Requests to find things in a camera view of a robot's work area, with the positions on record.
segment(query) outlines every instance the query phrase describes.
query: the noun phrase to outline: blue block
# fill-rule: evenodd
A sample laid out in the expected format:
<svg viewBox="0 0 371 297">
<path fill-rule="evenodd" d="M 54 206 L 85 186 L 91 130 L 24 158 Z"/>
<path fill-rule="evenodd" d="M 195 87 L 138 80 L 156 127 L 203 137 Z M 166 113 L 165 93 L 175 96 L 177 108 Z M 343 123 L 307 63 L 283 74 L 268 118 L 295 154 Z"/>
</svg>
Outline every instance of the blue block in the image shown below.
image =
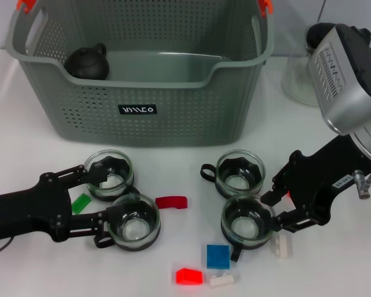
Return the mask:
<svg viewBox="0 0 371 297">
<path fill-rule="evenodd" d="M 229 269 L 229 246 L 208 244 L 207 268 Z"/>
</svg>

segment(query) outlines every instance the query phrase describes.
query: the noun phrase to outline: white wall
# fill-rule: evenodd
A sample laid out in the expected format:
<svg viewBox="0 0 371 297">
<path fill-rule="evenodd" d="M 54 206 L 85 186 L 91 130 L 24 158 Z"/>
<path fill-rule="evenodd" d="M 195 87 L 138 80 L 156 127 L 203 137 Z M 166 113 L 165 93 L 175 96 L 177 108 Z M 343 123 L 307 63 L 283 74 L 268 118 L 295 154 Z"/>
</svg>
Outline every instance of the white wall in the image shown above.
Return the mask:
<svg viewBox="0 0 371 297">
<path fill-rule="evenodd" d="M 272 0 L 275 14 L 275 55 L 289 55 L 303 44 L 305 29 L 314 24 L 323 0 Z M 17 0 L 0 0 L 0 48 L 4 47 L 9 21 Z M 343 22 L 371 31 L 371 0 L 327 0 L 322 21 Z"/>
</svg>

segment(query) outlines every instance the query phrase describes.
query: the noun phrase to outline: black teapot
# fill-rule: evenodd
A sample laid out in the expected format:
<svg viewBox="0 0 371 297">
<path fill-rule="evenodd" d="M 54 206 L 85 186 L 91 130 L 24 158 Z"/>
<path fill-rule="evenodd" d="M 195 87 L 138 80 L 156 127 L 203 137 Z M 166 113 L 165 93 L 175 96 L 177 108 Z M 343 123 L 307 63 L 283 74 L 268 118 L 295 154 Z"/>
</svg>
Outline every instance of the black teapot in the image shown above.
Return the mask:
<svg viewBox="0 0 371 297">
<path fill-rule="evenodd" d="M 67 59 L 66 71 L 78 79 L 105 80 L 110 72 L 107 49 L 102 43 L 93 48 L 80 48 Z"/>
</svg>

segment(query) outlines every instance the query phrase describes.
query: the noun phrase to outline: orange clip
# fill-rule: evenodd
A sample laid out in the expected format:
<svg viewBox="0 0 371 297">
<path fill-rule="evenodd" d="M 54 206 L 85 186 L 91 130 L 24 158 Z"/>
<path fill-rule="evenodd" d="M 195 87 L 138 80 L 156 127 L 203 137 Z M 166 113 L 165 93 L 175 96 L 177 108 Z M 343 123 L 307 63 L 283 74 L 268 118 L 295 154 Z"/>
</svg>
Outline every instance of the orange clip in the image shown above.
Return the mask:
<svg viewBox="0 0 371 297">
<path fill-rule="evenodd" d="M 266 17 L 265 9 L 268 8 L 268 13 L 273 14 L 272 0 L 258 0 L 258 5 L 261 9 L 261 16 Z"/>
<path fill-rule="evenodd" d="M 17 3 L 17 10 L 20 9 L 21 5 L 25 3 L 27 7 L 25 8 L 25 13 L 27 14 L 29 11 L 31 11 L 36 4 L 36 0 L 18 0 Z"/>
</svg>

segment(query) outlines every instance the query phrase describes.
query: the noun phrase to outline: white block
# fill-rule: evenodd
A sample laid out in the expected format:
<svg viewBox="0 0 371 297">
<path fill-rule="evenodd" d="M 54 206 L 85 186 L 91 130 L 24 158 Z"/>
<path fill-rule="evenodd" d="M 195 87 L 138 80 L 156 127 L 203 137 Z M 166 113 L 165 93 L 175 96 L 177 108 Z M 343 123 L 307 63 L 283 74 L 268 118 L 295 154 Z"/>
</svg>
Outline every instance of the white block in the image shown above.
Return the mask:
<svg viewBox="0 0 371 297">
<path fill-rule="evenodd" d="M 223 276 L 221 277 L 212 277 L 211 279 L 209 279 L 209 283 L 210 283 L 210 286 L 212 288 L 215 288 L 217 286 L 226 286 L 226 285 L 230 285 L 230 284 L 233 284 L 235 282 L 234 280 L 234 276 L 231 275 L 231 274 L 224 274 Z"/>
<path fill-rule="evenodd" d="M 279 258 L 292 256 L 291 237 L 286 233 L 276 233 L 271 237 L 271 250 Z"/>
</svg>

